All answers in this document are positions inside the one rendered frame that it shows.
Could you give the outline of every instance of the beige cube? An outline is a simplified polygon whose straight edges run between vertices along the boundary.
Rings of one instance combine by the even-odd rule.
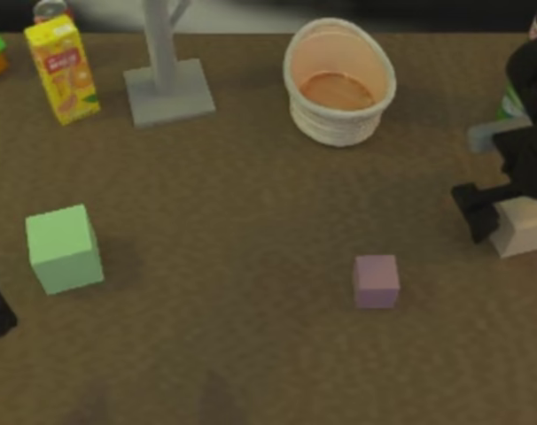
[[[490,240],[501,258],[537,251],[537,201],[518,197],[496,208],[501,222]]]

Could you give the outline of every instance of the pink cube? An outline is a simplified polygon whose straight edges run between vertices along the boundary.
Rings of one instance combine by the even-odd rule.
[[[394,255],[357,257],[354,286],[359,308],[393,308],[401,289]]]

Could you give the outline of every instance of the yellow box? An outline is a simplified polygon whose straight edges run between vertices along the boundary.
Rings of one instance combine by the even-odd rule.
[[[101,108],[80,32],[66,15],[25,30],[28,47],[58,121],[65,126]]]

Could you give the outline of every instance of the woven basket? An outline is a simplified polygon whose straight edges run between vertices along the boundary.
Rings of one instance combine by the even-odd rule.
[[[357,80],[375,103],[340,111],[311,102],[300,87],[319,73],[342,73]],[[361,143],[373,135],[396,91],[393,65],[378,43],[351,22],[334,18],[314,20],[292,38],[284,56],[284,84],[300,131],[335,147]]]

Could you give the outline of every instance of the table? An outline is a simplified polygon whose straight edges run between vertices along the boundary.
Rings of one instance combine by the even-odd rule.
[[[186,35],[218,112],[133,129],[142,35],[85,35],[103,110],[52,117],[19,35],[0,79],[0,425],[537,423],[537,252],[473,245],[449,195],[504,181],[465,130],[494,117],[522,35],[377,35],[399,79],[366,143],[292,124],[285,35]],[[28,215],[84,203],[107,280],[47,297]],[[398,257],[357,311],[355,255]]]

